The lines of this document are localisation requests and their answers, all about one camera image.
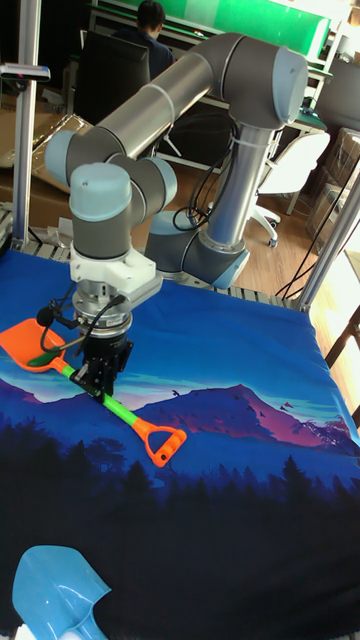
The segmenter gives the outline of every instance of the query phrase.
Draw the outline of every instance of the blue printed fabric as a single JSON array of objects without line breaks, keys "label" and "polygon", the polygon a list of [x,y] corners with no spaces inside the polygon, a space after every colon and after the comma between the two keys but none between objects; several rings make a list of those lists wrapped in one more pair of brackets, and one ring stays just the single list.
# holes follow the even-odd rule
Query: blue printed fabric
[{"label": "blue printed fabric", "polygon": [[[0,331],[69,282],[66,265],[5,254]],[[0,349],[0,633],[39,544],[78,549],[111,587],[94,609],[109,638],[359,629],[360,441],[308,316],[171,282],[133,315],[114,396],[186,431],[163,469],[81,389]]]}]

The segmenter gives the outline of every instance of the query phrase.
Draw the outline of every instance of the orange shovel handle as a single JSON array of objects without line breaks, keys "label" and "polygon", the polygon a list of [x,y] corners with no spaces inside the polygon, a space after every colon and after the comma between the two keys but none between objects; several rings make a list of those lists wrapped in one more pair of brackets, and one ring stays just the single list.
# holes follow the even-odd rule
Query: orange shovel handle
[{"label": "orange shovel handle", "polygon": [[[157,467],[164,467],[187,438],[185,431],[182,429],[174,429],[173,427],[156,427],[151,424],[151,422],[146,422],[146,420],[142,420],[141,418],[137,418],[131,426],[145,443],[147,454]],[[161,445],[160,449],[154,452],[149,445],[149,436],[151,433],[156,433],[158,431],[167,431],[172,435],[166,440],[166,442],[164,442],[163,445]]]}]

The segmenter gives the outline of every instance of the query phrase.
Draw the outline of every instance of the aluminum rail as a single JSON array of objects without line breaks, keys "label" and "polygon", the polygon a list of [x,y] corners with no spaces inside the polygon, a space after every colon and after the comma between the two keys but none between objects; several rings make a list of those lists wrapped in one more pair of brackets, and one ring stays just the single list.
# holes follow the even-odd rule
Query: aluminum rail
[{"label": "aluminum rail", "polygon": [[[37,65],[41,0],[21,0],[19,64]],[[28,243],[31,154],[34,135],[36,85],[32,80],[16,104],[13,247]]]}]

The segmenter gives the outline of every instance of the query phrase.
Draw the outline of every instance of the black cable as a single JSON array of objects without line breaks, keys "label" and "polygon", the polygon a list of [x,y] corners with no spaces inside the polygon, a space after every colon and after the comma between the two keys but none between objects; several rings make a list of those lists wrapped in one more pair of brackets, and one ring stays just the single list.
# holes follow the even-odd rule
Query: black cable
[{"label": "black cable", "polygon": [[29,229],[29,233],[32,235],[33,238],[35,238],[36,242],[43,245],[44,244],[43,241],[40,240],[39,236],[35,233],[35,231],[33,231],[31,227],[28,227],[28,229]]},{"label": "black cable", "polygon": [[[350,233],[349,237],[345,240],[344,244],[342,245],[342,247],[339,249],[339,251],[337,252],[336,257],[338,257],[340,255],[340,253],[342,253],[342,251],[344,251],[347,243],[349,242],[350,238],[352,237],[352,235],[355,233],[355,230],[357,229],[358,225],[360,223],[360,220],[356,223],[355,227],[353,228],[352,232]],[[313,269],[316,265],[316,262],[314,262],[314,264],[311,265],[311,267],[309,267],[308,269],[306,269],[306,271],[304,271],[304,273],[302,273],[301,275],[299,275],[296,280],[299,280],[299,278],[302,278],[302,276],[305,276],[309,271],[311,271],[311,269]],[[288,300],[289,298],[292,298],[293,296],[295,296],[297,293],[300,293],[303,290],[304,287],[301,287],[301,289],[298,289],[297,291],[294,291],[293,293],[289,293],[288,296],[286,296],[286,300]]]},{"label": "black cable", "polygon": [[[225,152],[222,154],[221,158],[219,158],[218,160],[216,160],[211,167],[209,167],[208,169],[206,169],[205,173],[203,173],[199,179],[197,180],[197,182],[195,183],[195,186],[192,190],[189,202],[186,206],[180,207],[177,211],[175,211],[174,215],[173,215],[173,225],[175,227],[175,229],[177,229],[178,231],[189,231],[190,229],[184,229],[182,227],[180,227],[177,222],[176,219],[178,217],[178,215],[182,212],[182,211],[187,211],[187,217],[189,218],[191,224],[192,224],[192,229],[198,229],[201,226],[203,226],[204,224],[206,224],[209,221],[209,218],[211,216],[211,214],[213,213],[213,211],[215,210],[216,206],[218,205],[220,199],[223,196],[223,193],[227,187],[228,181],[230,179],[231,173],[232,173],[232,168],[233,168],[233,160],[234,160],[234,149],[235,149],[235,145],[233,143],[233,137],[236,137],[236,135],[238,134],[238,130],[237,127],[235,125],[235,122],[232,121],[232,128],[231,128],[231,133],[232,133],[232,137],[229,140],[229,143],[227,145],[227,148],[225,150]],[[226,177],[226,180],[224,182],[223,188],[221,190],[221,193],[219,194],[218,198],[216,199],[216,202],[213,205],[212,211],[210,213],[206,213],[205,211],[202,211],[202,209],[200,209],[198,207],[198,199],[201,195],[202,189],[204,188],[207,180],[209,179],[211,173],[213,172],[213,170],[221,163],[225,160],[225,158],[230,154],[230,158],[229,158],[229,163],[231,163],[230,166],[230,170],[228,172],[228,175]],[[227,163],[221,170],[219,176],[216,176],[216,180],[224,173],[224,171],[228,168],[229,163]],[[192,220],[195,219],[195,216],[200,216],[199,221],[196,224],[193,224]]]},{"label": "black cable", "polygon": [[[296,282],[296,280],[300,280],[300,278],[302,278],[303,276],[306,276],[307,273],[309,273],[309,271],[311,271],[316,265],[316,260],[314,262],[314,264],[311,265],[311,267],[309,267],[308,269],[306,269],[306,271],[304,271],[303,273],[300,273],[298,276],[296,276],[296,278],[294,278],[294,282]],[[281,289],[279,289],[279,291],[276,293],[276,295],[278,296],[279,293],[281,293],[282,291],[284,291],[284,289],[286,289],[287,284],[285,284]]]},{"label": "black cable", "polygon": [[86,332],[86,334],[84,336],[84,340],[82,341],[82,343],[80,345],[80,348],[78,349],[76,355],[79,355],[84,350],[85,346],[89,342],[91,332],[93,331],[96,323],[100,320],[101,316],[104,315],[104,313],[106,313],[106,311],[108,311],[112,307],[115,307],[117,304],[120,304],[121,302],[124,302],[124,300],[125,300],[124,296],[122,294],[119,294],[119,295],[115,296],[115,298],[110,300],[110,302],[108,302],[105,305],[105,307],[100,309],[100,311],[96,314],[96,316],[92,320],[91,324],[89,325],[89,328],[88,328],[88,330],[87,330],[87,332]]},{"label": "black cable", "polygon": [[285,300],[285,299],[286,299],[286,296],[287,296],[287,294],[288,294],[289,290],[291,289],[292,285],[294,284],[294,282],[296,282],[296,280],[298,280],[298,279],[301,277],[301,276],[299,276],[299,272],[301,271],[302,267],[304,266],[304,264],[305,264],[306,260],[308,259],[309,255],[310,255],[310,253],[311,253],[311,251],[312,251],[313,246],[315,245],[316,240],[318,239],[318,237],[319,237],[320,233],[322,232],[322,230],[323,230],[323,228],[324,228],[325,224],[327,223],[327,221],[328,221],[328,219],[330,218],[330,216],[331,216],[331,214],[332,214],[333,210],[335,209],[335,207],[336,207],[337,203],[339,202],[339,200],[340,200],[341,196],[343,195],[344,190],[345,190],[345,187],[346,187],[346,185],[341,189],[341,191],[338,193],[337,197],[335,198],[334,202],[333,202],[333,203],[332,203],[332,205],[330,206],[329,211],[328,211],[328,213],[327,213],[326,217],[324,218],[324,220],[322,221],[322,223],[321,223],[320,227],[318,228],[318,230],[317,230],[317,232],[316,232],[316,234],[315,234],[315,236],[314,236],[314,238],[313,238],[313,240],[312,240],[312,242],[311,242],[311,244],[310,244],[310,246],[309,246],[309,248],[308,248],[308,250],[307,250],[307,252],[306,252],[306,254],[305,254],[305,257],[303,258],[302,262],[300,263],[300,266],[298,267],[298,269],[297,269],[297,271],[296,271],[295,275],[293,276],[293,278],[291,279],[291,281],[290,281],[288,284],[286,284],[286,285],[285,285],[284,287],[282,287],[282,288],[281,288],[277,293],[275,293],[275,296],[278,296],[278,295],[279,295],[279,293],[281,293],[281,291],[283,291],[284,289],[286,289],[286,291],[285,291],[284,295],[282,296],[282,300]]},{"label": "black cable", "polygon": [[56,356],[58,353],[61,353],[62,351],[66,351],[66,349],[70,349],[70,347],[75,346],[76,344],[79,344],[79,342],[83,342],[84,340],[84,336],[79,336],[78,338],[75,338],[74,340],[71,340],[70,342],[65,342],[64,344],[59,345],[58,347],[46,347],[45,346],[45,338],[47,335],[47,332],[49,330],[50,327],[45,327],[44,331],[42,332],[41,338],[40,338],[40,346],[42,348],[43,351],[45,351],[45,353],[53,353],[54,356]]}]

